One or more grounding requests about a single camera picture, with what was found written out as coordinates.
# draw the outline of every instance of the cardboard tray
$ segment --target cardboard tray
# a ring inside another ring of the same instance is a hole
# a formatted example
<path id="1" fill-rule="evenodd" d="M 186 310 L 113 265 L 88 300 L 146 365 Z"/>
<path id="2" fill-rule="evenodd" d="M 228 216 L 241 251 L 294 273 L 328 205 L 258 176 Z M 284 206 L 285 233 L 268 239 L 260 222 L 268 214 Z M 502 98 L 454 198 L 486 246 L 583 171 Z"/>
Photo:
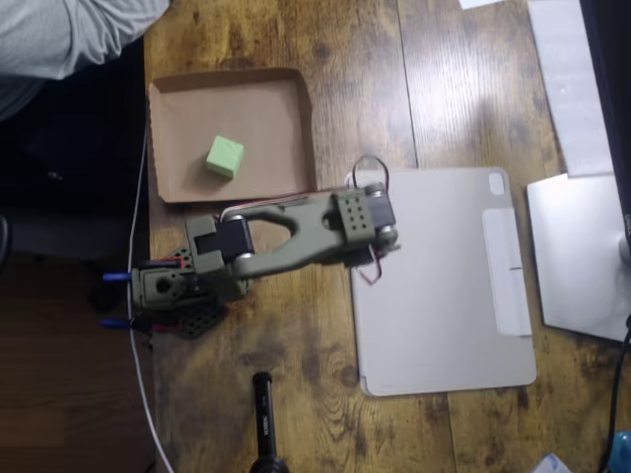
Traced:
<path id="1" fill-rule="evenodd" d="M 149 106 L 158 193 L 170 203 L 316 190 L 312 104 L 298 70 L 184 74 L 154 80 Z M 242 143 L 233 180 L 208 170 L 217 135 Z"/>

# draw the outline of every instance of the white paper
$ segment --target white paper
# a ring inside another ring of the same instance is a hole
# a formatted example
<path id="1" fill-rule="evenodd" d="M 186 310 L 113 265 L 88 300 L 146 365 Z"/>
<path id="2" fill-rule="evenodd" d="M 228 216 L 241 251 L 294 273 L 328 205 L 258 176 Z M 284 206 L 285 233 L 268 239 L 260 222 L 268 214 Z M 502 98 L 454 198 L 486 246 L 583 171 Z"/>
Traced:
<path id="1" fill-rule="evenodd" d="M 462 7 L 462 10 L 468 10 L 469 8 L 482 7 L 501 1 L 502 0 L 460 0 L 460 7 Z"/>
<path id="2" fill-rule="evenodd" d="M 531 473 L 572 473 L 554 454 L 549 453 L 541 460 Z"/>
<path id="3" fill-rule="evenodd" d="M 530 0 L 528 9 L 568 174 L 613 173 L 579 0 Z"/>

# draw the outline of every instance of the robotic arm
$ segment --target robotic arm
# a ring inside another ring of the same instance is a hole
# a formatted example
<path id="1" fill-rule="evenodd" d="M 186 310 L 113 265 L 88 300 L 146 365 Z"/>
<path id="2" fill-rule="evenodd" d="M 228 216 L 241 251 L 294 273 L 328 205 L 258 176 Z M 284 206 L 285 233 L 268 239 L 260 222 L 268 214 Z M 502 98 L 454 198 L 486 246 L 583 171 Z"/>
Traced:
<path id="1" fill-rule="evenodd" d="M 248 222 L 286 227 L 291 237 L 256 254 Z M 245 297 L 251 280 L 312 263 L 367 264 L 396 249 L 397 232 L 382 184 L 339 189 L 229 208 L 186 222 L 187 245 L 131 273 L 137 323 L 178 325 L 192 338 L 223 314 L 221 303 Z"/>

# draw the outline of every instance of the black wire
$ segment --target black wire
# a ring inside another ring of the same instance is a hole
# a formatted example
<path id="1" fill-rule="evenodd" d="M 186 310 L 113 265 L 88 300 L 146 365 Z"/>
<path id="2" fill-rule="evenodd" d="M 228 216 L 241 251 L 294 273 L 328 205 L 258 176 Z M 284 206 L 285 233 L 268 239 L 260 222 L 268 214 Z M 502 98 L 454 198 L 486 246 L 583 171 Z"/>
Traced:
<path id="1" fill-rule="evenodd" d="M 355 162 L 355 164 L 353 165 L 353 170 L 351 171 L 351 175 L 353 177 L 353 187 L 357 188 L 359 187 L 357 185 L 357 167 L 359 166 L 359 164 L 361 162 L 363 162 L 364 160 L 375 160 L 377 161 L 380 165 L 382 165 L 382 168 L 384 168 L 384 173 L 386 175 L 386 182 L 385 182 L 385 186 L 386 186 L 386 191 L 388 191 L 389 188 L 389 184 L 390 184 L 390 171 L 387 169 L 387 165 L 386 163 L 384 163 L 380 158 L 376 157 L 376 156 L 372 156 L 372 155 L 364 155 L 362 156 L 359 160 L 357 160 Z"/>
<path id="2" fill-rule="evenodd" d="M 149 463 L 149 466 L 145 468 L 144 473 L 149 473 L 150 471 L 154 471 L 156 469 L 156 460 Z"/>
<path id="3" fill-rule="evenodd" d="M 609 456 L 611 456 L 611 450 L 613 449 L 613 438 L 615 437 L 615 415 L 618 407 L 618 390 L 620 387 L 620 378 L 622 375 L 622 366 L 624 365 L 624 356 L 627 353 L 627 347 L 631 341 L 631 315 L 627 319 L 627 327 L 629 328 L 627 336 L 624 337 L 622 342 L 622 349 L 620 350 L 620 358 L 618 358 L 618 364 L 615 366 L 615 374 L 613 375 L 613 387 L 611 389 L 611 407 L 609 410 L 609 433 L 607 437 L 607 448 L 604 451 L 602 460 L 600 461 L 600 467 L 598 473 L 604 473 L 607 469 L 607 463 L 609 462 Z"/>

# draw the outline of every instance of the white cable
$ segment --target white cable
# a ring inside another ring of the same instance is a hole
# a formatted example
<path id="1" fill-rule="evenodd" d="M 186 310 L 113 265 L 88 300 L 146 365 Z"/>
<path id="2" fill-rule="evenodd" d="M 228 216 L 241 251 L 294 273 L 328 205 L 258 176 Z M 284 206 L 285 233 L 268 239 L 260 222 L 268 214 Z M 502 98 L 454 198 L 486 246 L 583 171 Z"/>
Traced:
<path id="1" fill-rule="evenodd" d="M 131 260 L 134 249 L 134 235 L 136 233 L 136 220 L 138 219 L 138 205 L 140 203 L 140 188 L 142 187 L 142 172 L 145 167 L 145 158 L 147 156 L 147 125 L 145 124 L 145 134 L 142 143 L 142 158 L 140 159 L 140 170 L 138 171 L 138 185 L 136 186 L 136 202 L 134 204 L 134 215 L 131 220 L 131 232 L 129 234 L 129 254 L 127 257 L 127 272 L 131 273 Z M 131 309 L 131 282 L 127 282 L 127 318 L 131 321 L 133 318 L 133 313 Z M 140 372 L 140 360 L 138 359 L 138 350 L 136 350 L 136 339 L 134 338 L 134 331 L 130 327 L 129 328 L 129 339 L 131 340 L 131 351 L 134 354 L 134 363 L 136 364 L 136 374 L 138 376 L 138 384 L 140 386 L 140 396 L 142 397 L 142 404 L 145 407 L 145 414 L 147 415 L 147 423 L 149 424 L 149 430 L 151 431 L 151 436 L 154 438 L 154 443 L 156 444 L 156 448 L 158 452 L 160 452 L 160 456 L 162 461 L 165 463 L 167 470 L 169 473 L 175 473 L 174 469 L 171 467 L 169 463 L 169 459 L 165 455 L 165 451 L 160 444 L 160 439 L 158 439 L 158 433 L 156 432 L 156 427 L 154 426 L 154 421 L 151 418 L 151 411 L 149 410 L 149 403 L 147 402 L 147 393 L 145 392 L 145 384 L 142 380 L 142 373 Z"/>

